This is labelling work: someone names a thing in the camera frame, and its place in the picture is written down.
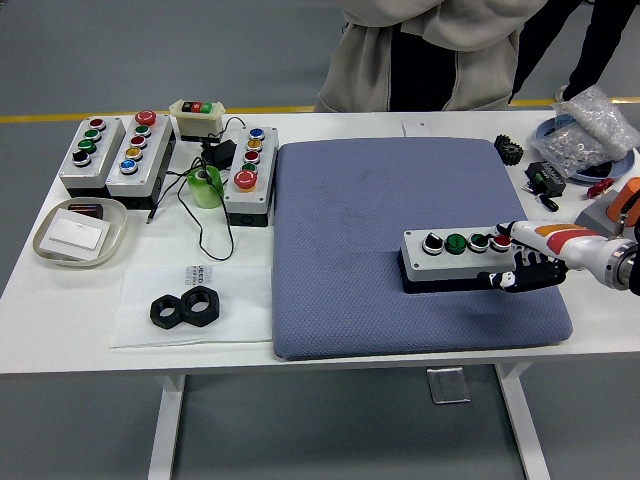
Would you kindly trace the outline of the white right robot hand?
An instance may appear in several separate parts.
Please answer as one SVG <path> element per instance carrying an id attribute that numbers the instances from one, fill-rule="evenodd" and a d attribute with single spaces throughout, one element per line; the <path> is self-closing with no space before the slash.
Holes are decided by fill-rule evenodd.
<path id="1" fill-rule="evenodd" d="M 499 224 L 496 231 L 523 246 L 514 255 L 512 271 L 477 274 L 480 284 L 509 293 L 527 292 L 558 285 L 569 270 L 588 270 L 600 283 L 611 286 L 613 268 L 608 265 L 614 250 L 606 237 L 574 224 L 540 224 L 514 221 Z"/>

